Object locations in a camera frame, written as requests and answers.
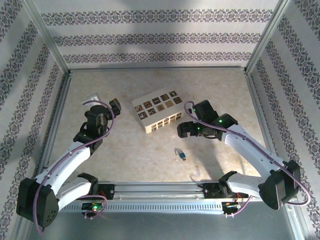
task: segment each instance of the metal corner post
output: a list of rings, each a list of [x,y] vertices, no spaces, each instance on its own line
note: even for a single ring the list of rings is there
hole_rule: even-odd
[[[54,143],[55,143],[55,139],[58,131],[58,126],[59,126],[62,112],[65,106],[71,78],[72,78],[72,74],[68,74],[68,73],[65,73],[62,77],[59,92],[55,99],[55,106],[54,106],[54,109],[52,110],[50,123],[47,129],[48,136],[47,136],[46,142],[43,145],[44,149],[39,160],[39,166],[35,173],[36,175],[40,174],[43,171],[44,167],[49,163],[51,152],[54,147]]]
[[[60,68],[64,73],[69,73],[69,68],[62,54],[60,53],[58,46],[55,43],[54,38],[51,36],[44,20],[42,19],[40,13],[33,0],[21,0],[23,7],[31,18],[32,22],[36,26],[40,36],[42,37],[44,43],[49,48],[51,54],[53,55],[55,61],[58,63]]]
[[[259,60],[261,54],[263,53],[266,45],[268,44],[271,36],[275,32],[278,23],[280,22],[281,18],[283,17],[287,7],[289,6],[291,0],[280,0],[277,5],[275,6],[275,9],[273,11],[273,14],[271,16],[270,21],[266,25],[261,38],[258,42],[258,44],[255,46],[252,55],[248,61],[248,63],[245,66],[245,73],[249,75],[255,65],[257,64],[257,61]]]

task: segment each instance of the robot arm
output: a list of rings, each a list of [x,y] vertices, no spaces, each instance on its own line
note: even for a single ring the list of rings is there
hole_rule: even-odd
[[[109,104],[115,118],[120,114],[121,105],[116,98]],[[35,195],[46,179],[36,201],[37,223],[43,228],[53,222],[63,207],[82,196],[95,195],[98,191],[98,179],[87,173],[78,175],[74,181],[63,186],[74,170],[98,149],[103,142],[102,138],[108,134],[108,120],[112,119],[108,108],[94,105],[84,115],[87,122],[81,126],[62,157],[34,179],[25,178],[19,185],[16,213],[33,222]]]
[[[299,192],[300,187],[281,168],[284,167],[294,177],[300,179],[300,167],[296,162],[293,160],[284,162],[265,149],[229,114],[219,116],[207,100],[194,105],[193,109],[188,111],[194,119],[216,126],[217,129],[197,121],[183,122],[177,127],[179,137],[215,136],[219,141],[234,148],[261,176],[247,176],[236,171],[228,172],[219,180],[220,190],[226,197],[234,193],[245,193],[260,197],[270,208],[277,210]]]

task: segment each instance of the black mount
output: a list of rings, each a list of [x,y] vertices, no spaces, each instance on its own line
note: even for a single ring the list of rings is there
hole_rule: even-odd
[[[89,195],[97,194],[98,179],[96,177],[87,173],[82,173],[78,175],[78,177],[87,179],[91,183]],[[36,178],[25,178],[22,180],[19,185],[18,201],[16,204],[16,213],[31,222],[34,221],[33,204],[35,194],[40,186],[36,181]],[[41,188],[36,205],[36,215],[39,226],[46,228],[57,217],[59,212],[58,201],[54,191],[51,189],[51,185],[46,185]]]
[[[109,105],[113,111],[114,118],[116,118],[121,112],[119,101],[115,98],[109,102]],[[87,121],[82,124],[80,131],[73,138],[74,142],[83,144],[104,135],[108,130],[108,121],[112,120],[111,112],[102,105],[92,106],[90,110],[84,113],[84,116],[87,118]],[[90,155],[98,149],[102,142],[103,140],[101,139],[90,145]]]
[[[299,165],[293,160],[283,163],[286,169],[300,180]],[[270,173],[271,175],[266,181],[258,185],[259,194],[265,204],[274,210],[278,210],[298,194],[300,186],[296,185],[295,181],[282,170],[271,171]]]
[[[223,127],[227,129],[234,124],[238,124],[238,122],[227,113],[219,116],[218,113],[212,108],[208,100],[204,100],[202,102],[199,102],[198,104],[195,104],[193,106],[193,111],[195,112],[199,120],[210,125]],[[223,131],[204,126],[198,122],[194,123],[193,121],[187,121],[178,125],[177,133],[180,138],[187,138],[189,133],[190,137],[215,136],[219,141],[221,141]]]

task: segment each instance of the patterned wallpaper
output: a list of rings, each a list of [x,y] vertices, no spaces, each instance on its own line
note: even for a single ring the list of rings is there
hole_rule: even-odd
[[[34,1],[70,69],[245,66],[278,0]]]
[[[0,240],[17,220],[18,187],[32,177],[63,73],[19,0],[0,1]]]
[[[320,239],[319,19],[319,1],[292,1],[251,73],[275,150],[299,163],[312,195],[302,207],[311,239]]]

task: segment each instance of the black bracket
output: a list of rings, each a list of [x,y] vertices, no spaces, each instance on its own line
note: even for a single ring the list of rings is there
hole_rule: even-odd
[[[115,195],[115,186],[111,183],[99,183],[98,194],[104,193],[107,200],[113,200]]]
[[[203,196],[205,199],[218,199],[223,197],[219,189],[218,182],[207,182],[198,185],[198,187],[202,188]]]
[[[294,160],[283,163],[293,176],[301,179],[300,166]],[[300,190],[300,186],[296,185],[295,181],[283,170],[271,171],[266,181],[258,187],[261,199],[274,210],[280,209]]]
[[[230,171],[228,173],[226,173],[225,175],[223,175],[220,179],[219,179],[219,189],[222,192],[223,197],[227,198],[227,197],[231,197],[233,195],[235,195],[235,193],[233,191],[231,191],[231,189],[229,188],[227,181],[228,179],[236,174],[236,171]]]

